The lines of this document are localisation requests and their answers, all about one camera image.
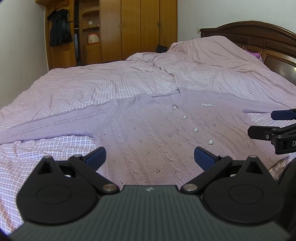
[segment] metal screw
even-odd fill
[[[197,190],[197,186],[195,184],[188,183],[183,186],[183,189],[187,192],[193,192]]]
[[[116,189],[117,189],[117,186],[113,183],[105,184],[103,186],[103,190],[106,192],[112,192],[112,191],[115,191]]]

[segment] pink checkered fabric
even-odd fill
[[[68,69],[54,69],[0,110],[0,131],[89,105],[146,92],[169,93],[183,86],[232,93],[240,98],[293,108],[296,87],[271,72],[254,56],[224,37],[214,36],[173,44],[168,53],[138,53],[126,61]],[[285,126],[269,114],[252,113],[253,121]],[[0,146],[0,228],[5,233],[22,224],[15,198],[44,155],[66,160],[96,148],[92,138],[62,136]],[[279,160],[270,169],[277,178],[294,158]]]

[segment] logo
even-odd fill
[[[152,187],[146,188],[147,192],[152,192],[153,190],[154,190],[154,188],[152,188]]]

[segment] purple pillow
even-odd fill
[[[252,52],[250,52],[248,50],[245,50],[245,51],[248,52],[251,55],[254,55],[257,59],[259,59],[261,62],[263,62],[263,60],[261,58],[261,54],[259,54],[259,53],[252,53]]]

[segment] white wall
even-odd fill
[[[257,20],[296,32],[296,0],[178,0],[178,41],[198,38],[197,28]]]
[[[0,3],[0,108],[47,72],[44,7],[35,0]]]

